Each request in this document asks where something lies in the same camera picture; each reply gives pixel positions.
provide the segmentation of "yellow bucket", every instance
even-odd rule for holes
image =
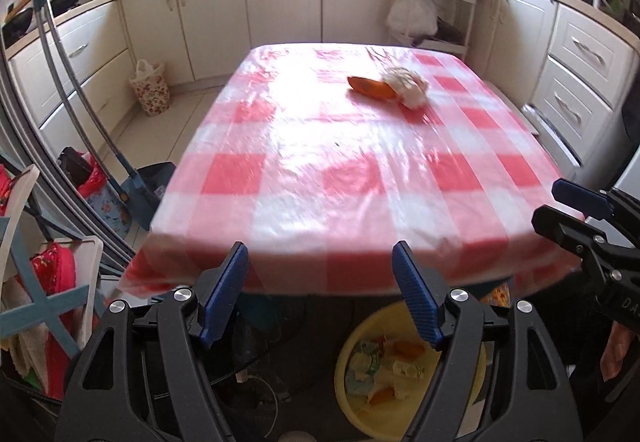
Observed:
[[[369,406],[366,397],[347,395],[344,390],[344,374],[357,342],[385,335],[425,346],[425,353],[415,361],[417,365],[425,369],[425,377],[420,382],[420,387],[408,397]],[[365,319],[351,333],[342,347],[334,374],[335,396],[338,399],[338,404],[349,421],[363,433],[383,442],[398,442],[404,436],[415,412],[418,411],[439,359],[440,352],[436,352],[429,343],[420,339],[404,301],[384,307]],[[484,345],[482,345],[469,404],[478,398],[485,371],[486,352]]]

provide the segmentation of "table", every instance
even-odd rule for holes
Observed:
[[[417,71],[430,104],[409,110],[350,91],[349,75]],[[253,50],[197,129],[127,267],[139,297],[191,284],[235,241],[248,292],[398,292],[390,254],[406,240],[451,284],[516,275],[516,292],[577,258],[530,220],[556,204],[558,169],[458,58],[400,47],[288,44]]]

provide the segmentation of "crumpled paper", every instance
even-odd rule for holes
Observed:
[[[393,88],[400,102],[411,110],[429,102],[429,83],[417,72],[404,67],[389,67],[382,73],[382,80]]]

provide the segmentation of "metal bolt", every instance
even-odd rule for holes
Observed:
[[[518,301],[518,304],[516,305],[516,307],[518,307],[518,310],[520,312],[524,312],[525,314],[528,314],[533,310],[533,305],[528,301],[524,301],[524,300]]]
[[[469,294],[466,290],[462,290],[461,288],[455,288],[451,291],[451,299],[453,301],[466,301],[469,299]]]
[[[124,307],[125,307],[124,301],[117,300],[109,305],[109,310],[114,314],[117,314],[118,312],[122,312],[124,310]]]
[[[176,301],[187,301],[191,297],[191,289],[179,288],[174,292],[174,299]]]

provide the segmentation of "white cable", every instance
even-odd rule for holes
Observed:
[[[271,385],[263,378],[257,377],[257,375],[249,375],[248,378],[254,378],[255,380],[259,380],[270,390],[271,394],[273,395],[273,403],[276,405],[276,415],[273,417],[273,423],[271,424],[271,427],[267,431],[267,434],[264,436],[264,438],[267,438],[273,431],[273,428],[276,427],[276,421],[278,419],[278,396],[276,395],[276,392],[273,391],[273,388],[271,387]]]

